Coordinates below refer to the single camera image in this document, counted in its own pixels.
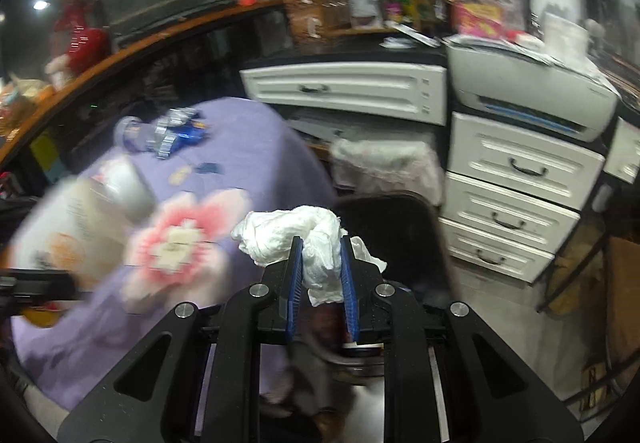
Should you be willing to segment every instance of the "drawer handle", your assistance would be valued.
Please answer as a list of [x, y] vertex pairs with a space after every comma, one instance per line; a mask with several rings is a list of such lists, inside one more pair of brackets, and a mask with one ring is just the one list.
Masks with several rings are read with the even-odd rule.
[[509, 158], [509, 164], [511, 165], [512, 168], [516, 169], [518, 172], [522, 172], [527, 176], [533, 176], [536, 178], [543, 178], [544, 176], [546, 176], [546, 173], [549, 172], [549, 169], [546, 167], [543, 167], [542, 169], [540, 169], [540, 172], [536, 172], [535, 170], [529, 170], [528, 168], [518, 167], [516, 165], [516, 160], [514, 158]]
[[504, 261], [506, 261], [506, 259], [504, 257], [500, 257], [500, 261], [492, 261], [491, 259], [485, 259], [482, 256], [482, 250], [479, 249], [479, 248], [476, 249], [476, 257], [478, 257], [478, 259], [480, 259], [484, 263], [493, 264], [494, 266], [500, 266], [502, 263], [504, 263]]
[[526, 224], [523, 220], [521, 220], [517, 225], [505, 223], [502, 220], [498, 220], [498, 212], [494, 212], [493, 214], [491, 214], [491, 218], [494, 220], [495, 224], [500, 225], [504, 228], [508, 228], [510, 230], [521, 230], [522, 227]]
[[329, 86], [322, 85], [320, 87], [306, 87], [306, 86], [298, 86], [298, 90], [300, 92], [307, 92], [312, 94], [318, 94], [320, 92], [329, 92]]

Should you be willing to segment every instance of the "paper flower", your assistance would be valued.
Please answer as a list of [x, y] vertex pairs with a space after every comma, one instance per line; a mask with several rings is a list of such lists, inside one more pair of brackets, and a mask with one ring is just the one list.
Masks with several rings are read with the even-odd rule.
[[126, 309], [141, 312], [161, 298], [168, 308], [182, 301], [206, 307], [228, 298], [228, 257], [215, 241], [229, 235], [249, 207], [247, 193], [238, 188], [202, 203], [190, 192], [162, 203], [151, 226], [127, 244], [125, 264], [136, 268], [122, 287]]

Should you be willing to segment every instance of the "wooden counter edge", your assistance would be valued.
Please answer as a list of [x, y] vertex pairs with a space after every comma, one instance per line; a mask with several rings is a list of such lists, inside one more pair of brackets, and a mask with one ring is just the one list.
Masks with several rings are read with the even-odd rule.
[[283, 4], [282, 0], [263, 0], [252, 6], [232, 6], [219, 11], [207, 13], [205, 15], [181, 22], [177, 25], [171, 26], [151, 36], [143, 38], [133, 44], [130, 44], [126, 48], [116, 52], [110, 57], [105, 58], [100, 63], [89, 68], [75, 80], [70, 82], [64, 89], [50, 95], [43, 100], [36, 108], [34, 113], [29, 116], [20, 127], [14, 129], [14, 131], [8, 135], [6, 142], [0, 148], [0, 168], [7, 162], [9, 156], [14, 152], [14, 149], [19, 148], [23, 139], [29, 134], [32, 128], [40, 124], [47, 115], [51, 113], [57, 106], [65, 102], [66, 98], [72, 94], [79, 94], [78, 90], [87, 84], [92, 78], [95, 78], [104, 71], [114, 67], [118, 63], [122, 62], [126, 58], [136, 55], [140, 51], [144, 51], [148, 47], [154, 44], [158, 44], [167, 38], [176, 37], [189, 30], [197, 29], [206, 24], [222, 20], [234, 16], [239, 16], [244, 13], [252, 13], [256, 10], [267, 9], [270, 7], [277, 7]]

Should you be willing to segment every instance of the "metal screw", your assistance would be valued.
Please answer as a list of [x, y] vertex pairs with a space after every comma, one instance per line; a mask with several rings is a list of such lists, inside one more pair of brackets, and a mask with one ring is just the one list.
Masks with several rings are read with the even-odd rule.
[[269, 292], [269, 286], [266, 284], [254, 284], [249, 288], [249, 295], [252, 297], [264, 297]]
[[396, 288], [391, 286], [390, 284], [382, 283], [376, 286], [376, 293], [381, 297], [390, 297], [396, 292]]
[[449, 309], [456, 317], [466, 317], [469, 314], [469, 306], [464, 302], [453, 302]]
[[188, 302], [181, 302], [175, 307], [174, 311], [177, 317], [188, 318], [193, 315], [195, 308], [193, 307], [193, 304], [190, 304]]

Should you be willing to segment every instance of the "white cloth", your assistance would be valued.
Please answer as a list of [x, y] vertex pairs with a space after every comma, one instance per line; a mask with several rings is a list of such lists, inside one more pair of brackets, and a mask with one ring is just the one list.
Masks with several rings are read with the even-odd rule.
[[[311, 305], [318, 306], [344, 301], [340, 238], [346, 234], [332, 211], [318, 206], [299, 206], [293, 210], [249, 212], [232, 230], [231, 237], [240, 241], [241, 251], [263, 267], [287, 259], [293, 238], [301, 237], [303, 283], [308, 288]], [[372, 257], [361, 238], [353, 237], [351, 246], [357, 259], [376, 264], [384, 271], [386, 263]]]
[[410, 190], [442, 203], [444, 172], [423, 141], [339, 139], [331, 145], [335, 184], [358, 193]]

